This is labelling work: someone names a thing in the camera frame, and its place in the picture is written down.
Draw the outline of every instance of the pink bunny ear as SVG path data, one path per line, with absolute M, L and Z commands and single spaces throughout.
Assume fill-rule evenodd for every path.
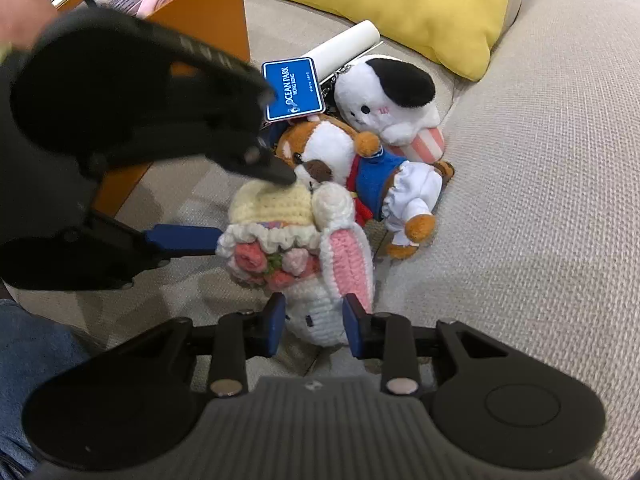
M 326 240 L 329 246 L 324 247 L 330 250 L 330 254 L 327 258 L 321 256 L 324 260 L 324 278 L 332 288 L 337 288 L 339 297 L 352 292 L 358 297 L 364 310 L 371 313 L 373 275 L 370 249 L 366 238 L 364 243 L 359 238 L 353 228 L 338 229 L 330 234 Z

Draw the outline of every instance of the white tube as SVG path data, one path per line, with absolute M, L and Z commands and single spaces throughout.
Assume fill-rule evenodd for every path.
M 314 60 L 318 81 L 322 81 L 378 42 L 380 42 L 380 33 L 376 26 L 369 20 L 365 20 L 325 41 L 322 45 L 316 46 L 301 57 L 310 57 Z

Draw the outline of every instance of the ocean park tag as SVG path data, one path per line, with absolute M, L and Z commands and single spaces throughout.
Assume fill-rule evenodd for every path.
M 316 67 L 310 57 L 263 63 L 262 75 L 276 91 L 276 100 L 265 113 L 268 122 L 324 112 Z

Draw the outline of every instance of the jeans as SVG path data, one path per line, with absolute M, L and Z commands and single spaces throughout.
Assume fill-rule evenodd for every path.
M 29 394 L 53 376 L 88 359 L 68 327 L 0 300 L 0 478 L 31 472 L 31 452 L 20 414 Z

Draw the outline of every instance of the plush dog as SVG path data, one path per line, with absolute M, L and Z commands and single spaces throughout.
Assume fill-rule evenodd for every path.
M 433 164 L 444 152 L 431 76 L 389 56 L 356 58 L 338 72 L 334 100 L 359 132 L 377 134 L 390 151 Z
M 446 162 L 409 162 L 385 150 L 375 134 L 356 133 L 327 116 L 291 126 L 280 137 L 276 156 L 310 190 L 334 181 L 351 191 L 359 224 L 383 220 L 394 233 L 387 247 L 393 258 L 411 256 L 431 234 L 433 207 L 454 173 Z

